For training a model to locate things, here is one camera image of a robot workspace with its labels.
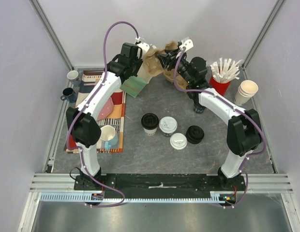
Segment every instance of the dark blue mug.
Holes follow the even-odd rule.
[[[72,88],[66,88],[63,90],[63,95],[61,96],[61,100],[67,100],[70,103],[74,103],[77,101],[77,94]]]

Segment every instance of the mug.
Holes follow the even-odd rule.
[[[67,73],[67,78],[74,85],[74,87],[80,86],[81,78],[79,77],[79,73],[76,70],[72,70]]]
[[[77,101],[77,94],[72,88],[66,88],[63,90],[63,95],[61,96],[61,100],[67,100],[70,103],[74,103]]]
[[[112,146],[118,143],[118,135],[113,126],[106,125],[101,127],[101,140],[105,142],[105,150],[109,151]]]

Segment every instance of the stack of paper cups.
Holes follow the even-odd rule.
[[[254,81],[243,81],[238,87],[234,103],[235,105],[244,105],[258,91],[258,86]]]

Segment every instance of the pink plate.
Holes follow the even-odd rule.
[[[100,114],[98,115],[97,120],[106,118],[111,113],[112,109],[113,109],[113,102],[112,99],[109,98],[106,104],[103,106]]]

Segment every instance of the green paper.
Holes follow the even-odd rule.
[[[144,79],[136,76],[130,76],[129,79],[124,81],[120,89],[135,98],[146,84],[147,82]]]

